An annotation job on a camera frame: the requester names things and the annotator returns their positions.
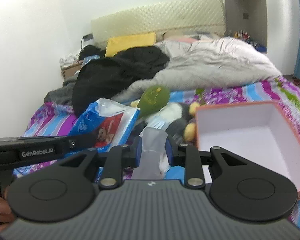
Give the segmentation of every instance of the yellow pillow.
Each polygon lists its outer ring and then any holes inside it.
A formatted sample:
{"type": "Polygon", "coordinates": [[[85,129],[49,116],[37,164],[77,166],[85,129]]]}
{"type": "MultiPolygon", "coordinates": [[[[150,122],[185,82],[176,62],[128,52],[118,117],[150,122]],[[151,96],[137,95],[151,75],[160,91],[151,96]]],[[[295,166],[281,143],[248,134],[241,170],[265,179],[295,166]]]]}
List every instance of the yellow pillow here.
{"type": "Polygon", "coordinates": [[[151,46],[155,44],[155,33],[137,34],[110,38],[108,40],[106,57],[113,57],[117,52],[132,47],[151,46]]]}

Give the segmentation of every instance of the white logo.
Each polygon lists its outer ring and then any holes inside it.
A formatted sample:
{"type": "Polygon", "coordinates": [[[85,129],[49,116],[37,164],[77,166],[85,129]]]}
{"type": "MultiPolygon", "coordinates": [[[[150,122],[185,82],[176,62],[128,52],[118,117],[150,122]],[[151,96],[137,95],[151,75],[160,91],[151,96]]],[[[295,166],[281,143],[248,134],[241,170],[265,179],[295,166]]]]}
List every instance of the white logo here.
{"type": "Polygon", "coordinates": [[[148,183],[148,186],[152,187],[153,185],[155,185],[156,183],[154,181],[151,181],[148,183]]]}
{"type": "Polygon", "coordinates": [[[39,150],[39,151],[32,151],[32,152],[22,152],[21,155],[22,157],[30,157],[30,156],[36,156],[36,155],[41,155],[41,154],[47,154],[47,153],[53,153],[54,150],[53,148],[45,149],[45,150],[39,150]]]}

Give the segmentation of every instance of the red print on package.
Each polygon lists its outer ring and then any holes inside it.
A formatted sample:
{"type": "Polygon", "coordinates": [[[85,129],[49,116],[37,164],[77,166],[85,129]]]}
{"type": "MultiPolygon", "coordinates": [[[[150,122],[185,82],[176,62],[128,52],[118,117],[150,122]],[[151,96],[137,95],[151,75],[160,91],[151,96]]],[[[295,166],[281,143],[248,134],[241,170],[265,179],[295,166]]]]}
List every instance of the red print on package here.
{"type": "Polygon", "coordinates": [[[95,130],[97,136],[96,148],[104,147],[112,142],[112,139],[117,132],[123,113],[115,116],[106,117],[101,125],[95,130]]]}

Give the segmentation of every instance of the metal screw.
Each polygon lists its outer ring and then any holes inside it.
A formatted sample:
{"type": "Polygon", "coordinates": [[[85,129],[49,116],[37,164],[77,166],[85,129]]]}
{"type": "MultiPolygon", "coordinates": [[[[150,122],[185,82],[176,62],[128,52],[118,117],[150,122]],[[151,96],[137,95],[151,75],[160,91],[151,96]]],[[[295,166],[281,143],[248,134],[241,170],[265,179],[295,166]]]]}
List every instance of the metal screw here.
{"type": "Polygon", "coordinates": [[[100,181],[100,183],[105,187],[110,187],[115,185],[117,181],[114,178],[104,178],[100,181]]]}
{"type": "Polygon", "coordinates": [[[191,179],[188,179],[188,184],[191,186],[201,186],[203,184],[203,179],[191,178],[191,179]]]}

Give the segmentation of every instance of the green object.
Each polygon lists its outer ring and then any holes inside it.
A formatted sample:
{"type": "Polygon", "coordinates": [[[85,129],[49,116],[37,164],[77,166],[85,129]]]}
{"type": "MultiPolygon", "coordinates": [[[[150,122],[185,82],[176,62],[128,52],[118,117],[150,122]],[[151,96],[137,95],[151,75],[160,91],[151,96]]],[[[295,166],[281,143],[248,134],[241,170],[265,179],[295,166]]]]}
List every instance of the green object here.
{"type": "Polygon", "coordinates": [[[167,105],[170,90],[163,86],[149,87],[141,96],[137,107],[140,108],[139,117],[145,117],[158,112],[167,105]]]}

